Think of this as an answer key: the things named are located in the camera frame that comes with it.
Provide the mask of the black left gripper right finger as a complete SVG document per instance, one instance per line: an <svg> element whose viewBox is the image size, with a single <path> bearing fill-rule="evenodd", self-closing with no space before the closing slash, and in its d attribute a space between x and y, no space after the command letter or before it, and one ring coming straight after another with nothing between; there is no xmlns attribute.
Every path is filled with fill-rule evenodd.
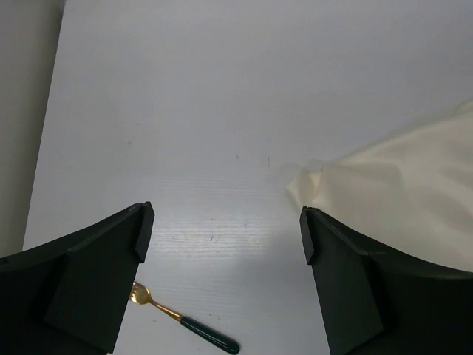
<svg viewBox="0 0 473 355"><path fill-rule="evenodd" d="M470 354L472 274L410 256L324 212L300 215L332 354Z"/></svg>

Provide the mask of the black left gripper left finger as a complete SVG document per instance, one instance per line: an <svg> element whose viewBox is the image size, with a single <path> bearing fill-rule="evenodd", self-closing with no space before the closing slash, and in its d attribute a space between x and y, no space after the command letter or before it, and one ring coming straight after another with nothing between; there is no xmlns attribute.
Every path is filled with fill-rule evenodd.
<svg viewBox="0 0 473 355"><path fill-rule="evenodd" d="M1 259L2 354L110 354L154 211L136 203Z"/></svg>

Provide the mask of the cream cloth placemat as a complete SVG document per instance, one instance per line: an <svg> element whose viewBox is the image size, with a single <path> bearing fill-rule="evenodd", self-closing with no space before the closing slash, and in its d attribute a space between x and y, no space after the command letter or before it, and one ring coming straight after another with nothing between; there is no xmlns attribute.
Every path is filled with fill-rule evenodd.
<svg viewBox="0 0 473 355"><path fill-rule="evenodd" d="M320 170L287 192L352 230L413 257L472 269L472 103Z"/></svg>

